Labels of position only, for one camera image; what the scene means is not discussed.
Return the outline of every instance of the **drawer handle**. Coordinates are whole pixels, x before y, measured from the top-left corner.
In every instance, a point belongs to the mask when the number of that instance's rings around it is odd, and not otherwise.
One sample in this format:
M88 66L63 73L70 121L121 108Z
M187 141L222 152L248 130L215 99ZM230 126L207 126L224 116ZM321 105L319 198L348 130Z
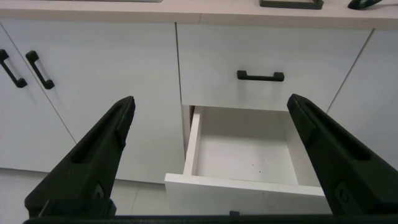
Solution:
M10 76L11 80L14 82L14 84L18 87L18 88L24 88L25 86L27 86L27 83L25 81L25 79L20 78L17 79L14 74L12 74L11 70L8 68L8 66L6 65L6 63L4 63L5 59L9 58L6 50L4 49L0 49L0 64L1 66L5 69L5 71L7 72L8 76Z
M262 77L255 75L248 75L246 71L239 70L236 72L238 80L255 80L255 81L271 81L271 82L283 82L285 80L285 74L283 72L274 72L272 77Z
M37 77L39 78L40 82L43 84L44 88L46 90L51 90L54 87L54 82L52 82L51 79L49 80L44 80L42 74L40 73L39 69L36 67L35 62L39 59L39 56L37 55L36 51L31 50L26 54L26 59L30 63L30 66L32 66L33 70L35 71Z

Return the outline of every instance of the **cabinet panel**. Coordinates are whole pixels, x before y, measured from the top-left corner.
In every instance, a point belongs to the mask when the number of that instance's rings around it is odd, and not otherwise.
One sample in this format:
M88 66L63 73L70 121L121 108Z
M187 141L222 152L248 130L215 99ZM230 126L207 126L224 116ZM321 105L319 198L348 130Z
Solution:
M398 169L398 32L375 30L328 114Z
M174 24L3 21L22 54L34 50L45 90L79 141L121 98L136 112L117 178L163 182L182 173L182 114Z
M0 167L49 172L75 142L1 26L0 49L12 74L27 83L16 87L0 67Z
M292 93L327 110L370 30L181 24L184 105L287 111ZM283 72L284 81L238 80Z

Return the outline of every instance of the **open drawer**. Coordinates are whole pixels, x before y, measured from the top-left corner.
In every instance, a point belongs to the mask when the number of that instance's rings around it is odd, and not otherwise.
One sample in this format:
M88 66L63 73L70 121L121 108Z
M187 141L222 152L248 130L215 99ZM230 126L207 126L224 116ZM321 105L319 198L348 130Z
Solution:
M285 111L197 106L183 175L165 185L174 215L331 213Z

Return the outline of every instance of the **drawer front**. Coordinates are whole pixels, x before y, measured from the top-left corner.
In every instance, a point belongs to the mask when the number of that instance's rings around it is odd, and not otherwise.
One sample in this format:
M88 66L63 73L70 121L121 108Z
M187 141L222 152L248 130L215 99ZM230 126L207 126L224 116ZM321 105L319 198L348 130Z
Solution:
M292 93L327 110L370 30L178 25L182 103L287 111ZM282 82L238 80L236 72Z
M173 215L329 214L318 187L166 174Z

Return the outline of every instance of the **countertop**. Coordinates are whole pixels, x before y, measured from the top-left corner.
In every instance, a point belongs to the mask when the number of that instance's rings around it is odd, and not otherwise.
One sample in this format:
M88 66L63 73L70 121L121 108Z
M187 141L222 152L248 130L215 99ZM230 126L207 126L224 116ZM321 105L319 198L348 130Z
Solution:
M0 19L398 29L397 0L383 0L363 11L348 9L349 0L324 2L321 10L305 10L260 7L258 0L160 3L0 0Z

